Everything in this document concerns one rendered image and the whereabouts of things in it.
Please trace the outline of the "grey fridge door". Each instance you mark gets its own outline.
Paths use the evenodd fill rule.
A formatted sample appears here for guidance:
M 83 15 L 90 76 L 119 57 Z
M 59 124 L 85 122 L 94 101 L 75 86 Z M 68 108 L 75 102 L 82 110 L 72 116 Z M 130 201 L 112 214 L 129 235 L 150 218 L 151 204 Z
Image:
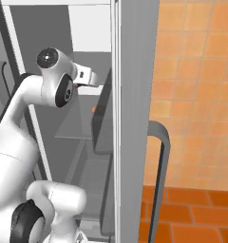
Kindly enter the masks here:
M 115 243 L 138 243 L 160 0 L 111 0 Z

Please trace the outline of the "translucent fridge drawer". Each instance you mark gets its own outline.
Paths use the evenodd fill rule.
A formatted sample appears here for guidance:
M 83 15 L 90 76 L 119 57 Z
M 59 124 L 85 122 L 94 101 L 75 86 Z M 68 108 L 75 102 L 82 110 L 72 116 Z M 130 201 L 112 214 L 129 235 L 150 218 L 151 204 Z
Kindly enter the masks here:
M 80 140 L 65 183 L 85 190 L 87 204 L 77 219 L 99 221 L 111 155 L 97 155 L 91 140 Z

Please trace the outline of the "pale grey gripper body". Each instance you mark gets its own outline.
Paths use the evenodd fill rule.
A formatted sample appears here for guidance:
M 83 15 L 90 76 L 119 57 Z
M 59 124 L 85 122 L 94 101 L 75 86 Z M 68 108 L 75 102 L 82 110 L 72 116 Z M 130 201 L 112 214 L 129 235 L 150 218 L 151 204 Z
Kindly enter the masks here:
M 100 85 L 99 84 L 99 78 L 98 78 L 97 74 L 95 72 L 91 72 L 90 78 L 89 78 L 89 81 L 88 81 L 88 86 L 98 87 L 99 85 Z

